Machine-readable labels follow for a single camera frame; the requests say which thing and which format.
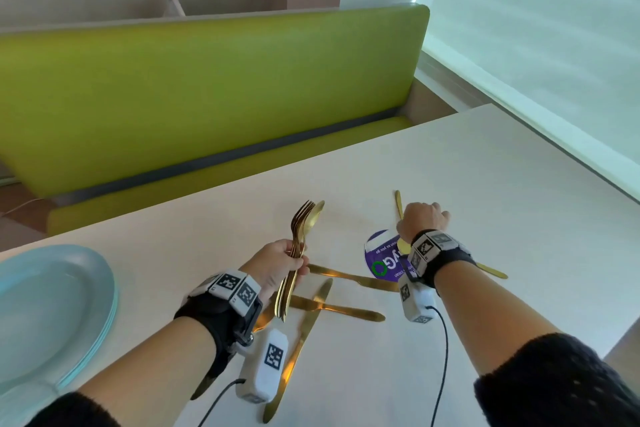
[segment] gray strip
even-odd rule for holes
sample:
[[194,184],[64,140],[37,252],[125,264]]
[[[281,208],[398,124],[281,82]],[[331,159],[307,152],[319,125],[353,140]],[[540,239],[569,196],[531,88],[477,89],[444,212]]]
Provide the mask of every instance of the gray strip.
[[110,192],[121,191],[132,187],[148,184],[150,182],[167,179],[174,176],[179,176],[186,172],[198,171],[212,165],[222,164],[230,160],[236,160],[241,157],[247,157],[249,155],[264,152],[266,150],[277,149],[291,144],[302,142],[303,140],[314,139],[315,137],[321,137],[328,135],[336,131],[347,130],[356,126],[372,123],[378,120],[384,120],[395,116],[399,111],[399,108],[390,108],[382,112],[374,113],[373,115],[367,115],[365,117],[358,117],[352,120],[344,122],[334,123],[320,128],[314,128],[312,130],[301,131],[299,133],[293,133],[292,135],[286,135],[285,137],[279,137],[278,139],[267,140],[260,142],[259,144],[252,144],[246,147],[238,149],[228,150],[226,152],[220,152],[218,154],[212,154],[204,157],[200,157],[187,162],[181,162],[180,164],[168,165],[155,171],[143,172],[132,177],[126,177],[117,181],[107,182],[105,184],[99,184],[93,187],[87,187],[64,194],[54,196],[51,200],[58,206],[68,206],[70,204],[81,203],[92,197],[102,196],[103,194],[109,194]]

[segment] tabletop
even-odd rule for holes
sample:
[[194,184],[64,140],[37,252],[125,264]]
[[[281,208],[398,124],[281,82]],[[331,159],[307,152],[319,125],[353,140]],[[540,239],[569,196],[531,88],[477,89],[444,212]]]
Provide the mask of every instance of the tabletop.
[[[474,258],[509,275],[498,280],[557,327],[605,355],[640,316],[640,206],[491,105],[205,190],[0,253],[58,243],[98,251],[120,287],[113,329],[72,384],[78,387],[165,325],[184,293],[211,273],[239,267],[264,243],[289,237],[306,200],[326,202],[308,237],[312,263],[371,276],[364,243],[396,224],[404,203],[438,201],[449,232]],[[309,276],[312,297],[324,278]],[[274,426],[424,425],[444,361],[438,321],[409,323],[395,293],[334,279],[328,303],[372,309],[384,323],[322,312],[301,353]],[[483,425],[476,373],[449,327],[447,382],[439,426]],[[281,325],[293,349],[302,313]],[[242,359],[181,414],[196,426],[237,378]],[[262,406],[229,392],[207,425],[260,423]]]

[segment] purple label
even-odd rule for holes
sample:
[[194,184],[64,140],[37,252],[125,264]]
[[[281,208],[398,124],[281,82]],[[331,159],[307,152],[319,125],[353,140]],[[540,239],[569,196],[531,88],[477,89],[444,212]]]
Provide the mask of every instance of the purple label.
[[409,261],[398,252],[399,238],[400,235],[395,231],[381,230],[364,244],[364,259],[374,277],[397,282],[404,273],[401,263],[408,269],[413,269]]

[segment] black fuzzy sleeve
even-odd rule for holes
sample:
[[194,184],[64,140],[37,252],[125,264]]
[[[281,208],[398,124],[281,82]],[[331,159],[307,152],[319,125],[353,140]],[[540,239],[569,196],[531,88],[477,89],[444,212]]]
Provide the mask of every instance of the black fuzzy sleeve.
[[41,410],[27,427],[120,427],[96,402],[73,392]]
[[528,342],[475,388],[492,427],[640,426],[638,397],[594,350],[565,334]]

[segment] green bench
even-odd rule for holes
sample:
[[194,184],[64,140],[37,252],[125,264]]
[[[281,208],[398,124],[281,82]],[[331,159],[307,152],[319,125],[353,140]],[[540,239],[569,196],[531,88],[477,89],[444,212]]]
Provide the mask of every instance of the green bench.
[[0,35],[0,159],[51,235],[411,125],[429,10],[285,12]]

